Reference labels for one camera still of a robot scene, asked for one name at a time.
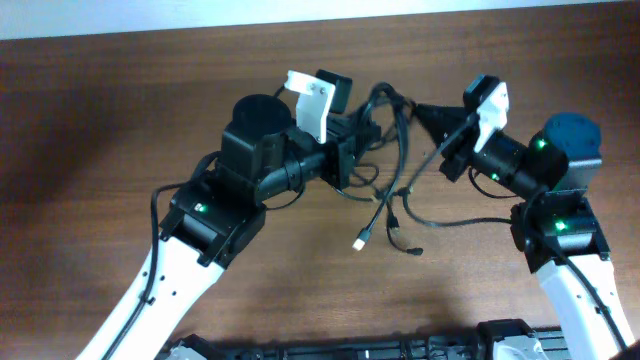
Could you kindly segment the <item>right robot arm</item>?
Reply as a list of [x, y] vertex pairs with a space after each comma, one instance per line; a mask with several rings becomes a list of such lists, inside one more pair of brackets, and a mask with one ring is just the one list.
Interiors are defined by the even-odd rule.
[[617, 294], [611, 250], [586, 197], [602, 164], [599, 127], [574, 113], [552, 116], [529, 143], [501, 130], [481, 137], [480, 117], [462, 107], [420, 105], [415, 115], [452, 182], [475, 170], [521, 203], [511, 234], [552, 303], [575, 359], [613, 359], [634, 336]]

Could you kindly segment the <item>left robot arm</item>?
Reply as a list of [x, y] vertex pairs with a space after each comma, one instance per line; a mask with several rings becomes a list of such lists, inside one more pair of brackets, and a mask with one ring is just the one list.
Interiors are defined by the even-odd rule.
[[160, 189], [151, 196], [151, 249], [135, 280], [81, 351], [82, 359], [152, 359], [198, 299], [256, 237], [284, 192], [302, 194], [321, 179], [337, 189], [381, 129], [377, 101], [351, 114], [328, 117], [325, 140], [300, 126], [278, 97], [248, 95], [234, 106], [220, 150], [203, 157], [191, 177], [169, 185], [174, 195], [158, 215]]

